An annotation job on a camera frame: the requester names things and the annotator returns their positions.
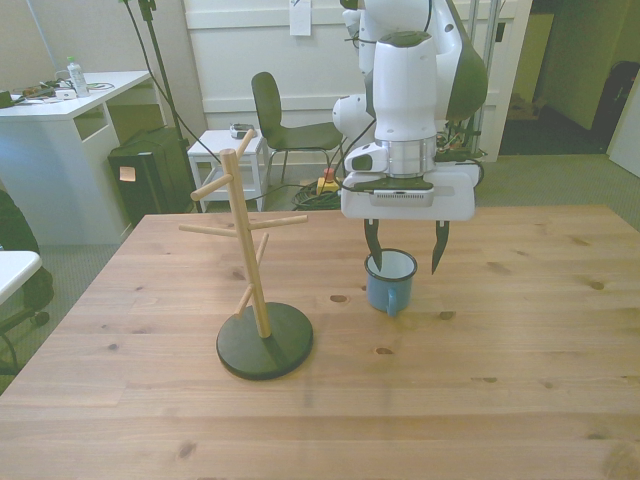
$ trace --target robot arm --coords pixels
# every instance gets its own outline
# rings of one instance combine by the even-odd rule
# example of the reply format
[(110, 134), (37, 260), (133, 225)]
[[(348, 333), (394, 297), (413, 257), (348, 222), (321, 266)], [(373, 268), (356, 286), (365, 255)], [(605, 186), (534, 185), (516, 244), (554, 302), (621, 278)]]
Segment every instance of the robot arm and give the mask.
[(436, 220), (435, 270), (448, 222), (474, 214), (479, 178), (475, 162), (436, 162), (436, 121), (464, 120), (484, 103), (484, 63), (451, 0), (341, 3), (352, 37), (357, 32), (366, 93), (340, 99), (334, 122), (352, 139), (376, 123), (373, 138), (345, 160), (342, 212), (365, 219), (374, 259), (379, 219)]

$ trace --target office chair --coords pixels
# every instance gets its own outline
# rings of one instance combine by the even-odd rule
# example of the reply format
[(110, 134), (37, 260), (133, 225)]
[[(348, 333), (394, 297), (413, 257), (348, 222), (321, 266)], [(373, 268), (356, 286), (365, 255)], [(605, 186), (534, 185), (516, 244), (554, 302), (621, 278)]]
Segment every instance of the office chair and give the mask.
[(284, 152), (284, 165), (280, 183), (284, 182), (284, 174), (287, 168), (287, 157), (291, 151), (321, 151), (327, 157), (327, 166), (330, 164), (328, 150), (340, 147), (342, 153), (342, 134), (332, 122), (306, 125), (303, 127), (284, 127), (282, 125), (282, 105), (280, 92), (273, 76), (268, 72), (256, 74), (251, 80), (253, 99), (256, 103), (258, 122), (262, 136), (267, 140), (267, 145), (273, 150), (269, 156), (267, 166), (267, 184), (271, 174), (273, 157)]

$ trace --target black bag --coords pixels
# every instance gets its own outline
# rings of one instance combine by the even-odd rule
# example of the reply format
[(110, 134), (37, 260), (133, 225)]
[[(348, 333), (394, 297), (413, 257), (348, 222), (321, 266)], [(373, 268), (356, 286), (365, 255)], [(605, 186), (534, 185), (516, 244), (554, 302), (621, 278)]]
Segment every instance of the black bag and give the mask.
[(611, 67), (591, 127), (591, 132), (607, 143), (611, 142), (638, 70), (637, 62), (623, 61)]
[[(0, 246), (4, 250), (29, 250), (40, 254), (38, 242), (20, 209), (9, 194), (0, 190)], [(22, 286), (24, 306), (41, 310), (53, 298), (53, 276), (44, 267)]]

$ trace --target wood grain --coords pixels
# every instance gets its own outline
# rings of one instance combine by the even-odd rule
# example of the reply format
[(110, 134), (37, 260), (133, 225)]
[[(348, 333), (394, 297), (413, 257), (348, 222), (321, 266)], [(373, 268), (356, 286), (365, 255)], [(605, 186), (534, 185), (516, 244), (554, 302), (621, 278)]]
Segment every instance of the wood grain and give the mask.
[(478, 209), (433, 276), (434, 225), (381, 222), (419, 263), (396, 319), (367, 303), (361, 221), (274, 229), (264, 295), (315, 345), (257, 383), (215, 351), (238, 241), (181, 223), (235, 228), (142, 220), (0, 397), (0, 479), (640, 478), (640, 233), (608, 208)]

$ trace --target floor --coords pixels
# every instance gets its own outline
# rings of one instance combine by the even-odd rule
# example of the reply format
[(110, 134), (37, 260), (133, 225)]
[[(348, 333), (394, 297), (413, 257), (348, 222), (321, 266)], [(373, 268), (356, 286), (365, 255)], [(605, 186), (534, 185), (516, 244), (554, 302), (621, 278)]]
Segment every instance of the floor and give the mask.
[(500, 155), (601, 154), (607, 147), (577, 123), (544, 107), (537, 120), (507, 120)]

